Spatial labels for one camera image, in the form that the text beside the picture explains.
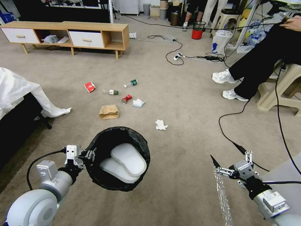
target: white drawer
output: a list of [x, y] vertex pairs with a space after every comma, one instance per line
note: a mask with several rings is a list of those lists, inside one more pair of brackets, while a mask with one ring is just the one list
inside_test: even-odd
[[74, 46], [104, 47], [101, 33], [69, 31], [69, 34]]
[[32, 29], [1, 28], [10, 42], [39, 43]]

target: white shoes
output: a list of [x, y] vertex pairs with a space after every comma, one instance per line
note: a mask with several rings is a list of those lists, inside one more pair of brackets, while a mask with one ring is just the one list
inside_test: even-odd
[[235, 80], [230, 74], [229, 70], [223, 72], [216, 72], [212, 74], [212, 80], [219, 84], [224, 84], [225, 82], [235, 84], [238, 80]]
[[240, 101], [243, 101], [243, 102], [249, 101], [248, 99], [242, 98], [241, 96], [237, 95], [234, 92], [234, 89], [223, 91], [223, 97], [228, 99], [228, 100], [233, 100], [233, 99], [236, 98], [236, 99], [238, 99]]
[[187, 31], [188, 22], [183, 23], [182, 31]]
[[[238, 80], [234, 80], [229, 70], [225, 70], [223, 72], [217, 72], [212, 74], [212, 80], [218, 84], [224, 84], [225, 82], [235, 84]], [[238, 99], [240, 101], [246, 102], [248, 99], [242, 98], [234, 92], [234, 89], [223, 91], [223, 97], [228, 100]]]

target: small plastic bottle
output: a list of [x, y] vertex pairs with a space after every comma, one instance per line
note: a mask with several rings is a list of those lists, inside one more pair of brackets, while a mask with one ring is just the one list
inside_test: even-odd
[[129, 83], [123, 85], [125, 88], [127, 88], [128, 86], [134, 86], [137, 85], [138, 81], [136, 79], [131, 80]]
[[118, 95], [119, 92], [117, 90], [113, 90], [113, 89], [103, 89], [103, 93], [108, 93], [111, 95]]

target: black trousers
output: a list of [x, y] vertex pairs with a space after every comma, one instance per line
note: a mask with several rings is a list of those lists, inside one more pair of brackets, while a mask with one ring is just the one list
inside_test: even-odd
[[204, 12], [207, 5], [207, 0], [191, 0], [191, 3], [187, 7], [187, 12], [194, 13], [198, 8], [199, 12]]
[[284, 58], [285, 64], [301, 65], [300, 53], [301, 32], [274, 25], [264, 40], [229, 68], [235, 80], [244, 77], [242, 83], [234, 88], [235, 93], [251, 99], [258, 86], [273, 73], [278, 60]]

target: person's hand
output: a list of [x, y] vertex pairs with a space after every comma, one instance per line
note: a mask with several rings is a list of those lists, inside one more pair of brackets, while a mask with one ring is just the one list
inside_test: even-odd
[[279, 26], [301, 32], [301, 17], [294, 16], [293, 18], [288, 19], [286, 22], [284, 22], [284, 24], [280, 24]]

